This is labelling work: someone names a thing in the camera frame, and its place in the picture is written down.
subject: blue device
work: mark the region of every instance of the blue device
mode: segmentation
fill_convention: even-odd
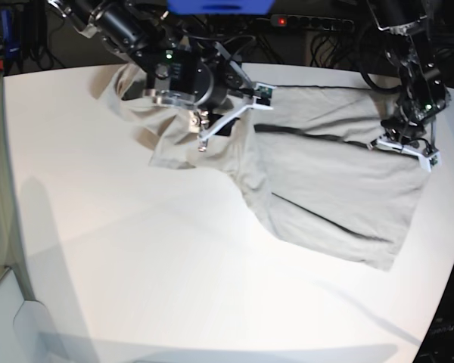
[[[169,0],[177,14],[266,14],[275,0]]]

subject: white table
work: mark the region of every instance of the white table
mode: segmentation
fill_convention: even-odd
[[[412,362],[454,263],[454,101],[438,121],[444,163],[385,273],[275,239],[220,172],[148,168],[141,129],[96,101],[116,69],[5,80],[27,265],[73,361]],[[365,86],[356,73],[246,69]]]

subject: table surface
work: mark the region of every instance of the table surface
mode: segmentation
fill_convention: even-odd
[[[97,101],[117,68],[5,80],[27,267],[73,361],[412,362],[454,263],[454,92],[444,162],[383,272],[277,240],[221,172],[148,167],[141,127]],[[246,70],[365,87],[344,71]]]

